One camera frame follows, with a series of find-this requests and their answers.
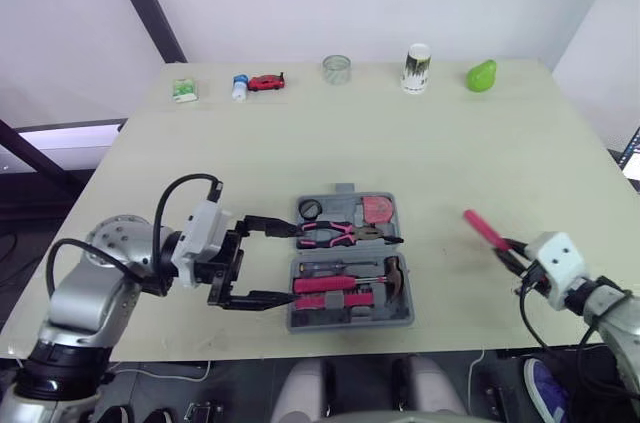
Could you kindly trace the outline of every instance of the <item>pink-handled pliers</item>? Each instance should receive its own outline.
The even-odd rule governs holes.
[[[373,226],[353,226],[348,221],[314,221],[311,223],[304,223],[299,227],[299,233],[304,233],[312,230],[333,230],[337,231],[340,236],[332,238],[331,240],[316,241],[309,239],[299,239],[298,248],[333,248],[334,246],[353,246],[358,240],[376,240],[378,238],[384,239],[388,243],[402,243],[402,238],[395,236],[385,236],[382,230]]]

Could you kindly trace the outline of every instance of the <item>pink screwdriver handle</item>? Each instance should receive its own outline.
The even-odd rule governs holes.
[[[344,307],[373,306],[373,293],[353,293],[344,295]],[[295,301],[296,310],[321,310],[325,308],[324,296],[304,296]]]
[[[322,293],[323,291],[350,290],[357,285],[353,276],[323,276],[297,278],[293,281],[294,293]]]
[[[496,230],[491,228],[489,223],[484,221],[475,211],[467,210],[463,213],[463,216],[485,240],[500,250],[509,251],[511,247],[504,241],[504,238],[502,238]]]

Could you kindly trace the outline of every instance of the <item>toolbox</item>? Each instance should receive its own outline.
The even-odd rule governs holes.
[[[335,194],[298,198],[296,223],[305,231],[296,238],[291,265],[291,291],[299,296],[287,311],[289,331],[413,322],[392,194],[356,193],[353,184],[338,184]]]

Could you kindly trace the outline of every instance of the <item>white table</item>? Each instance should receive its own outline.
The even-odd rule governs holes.
[[[203,360],[534,346],[508,273],[462,220],[475,208],[504,235],[530,241],[567,231],[602,273],[640,291],[640,199],[586,123],[536,61],[500,61],[495,87],[463,85],[471,62],[434,62],[420,96],[399,88],[401,65],[356,64],[352,81],[325,84],[315,64],[169,65],[148,104],[126,124],[58,237],[83,239],[99,221],[151,219],[165,186],[192,172],[225,183],[221,202],[245,214],[292,219],[297,196],[336,182],[388,191],[399,207],[416,319],[409,328],[291,335],[285,309],[231,312],[206,305],[208,288],[143,295],[115,360]],[[284,71],[287,88],[230,98],[234,74]],[[172,78],[194,76],[201,99],[175,104]],[[165,224],[182,228],[206,183],[175,192]],[[292,242],[255,235],[235,291],[286,291]],[[78,261],[65,249],[60,281]],[[26,357],[45,315],[41,265],[0,337],[2,356]],[[580,318],[528,300],[549,344],[576,343]]]

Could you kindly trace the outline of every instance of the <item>hammer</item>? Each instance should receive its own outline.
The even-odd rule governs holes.
[[[294,293],[321,293],[334,290],[352,290],[358,285],[365,283],[386,283],[392,285],[391,299],[394,299],[402,291],[403,277],[399,268],[397,256],[385,258],[384,263],[387,270],[384,276],[370,276],[356,278],[355,276],[321,276],[318,278],[296,278],[293,281]]]

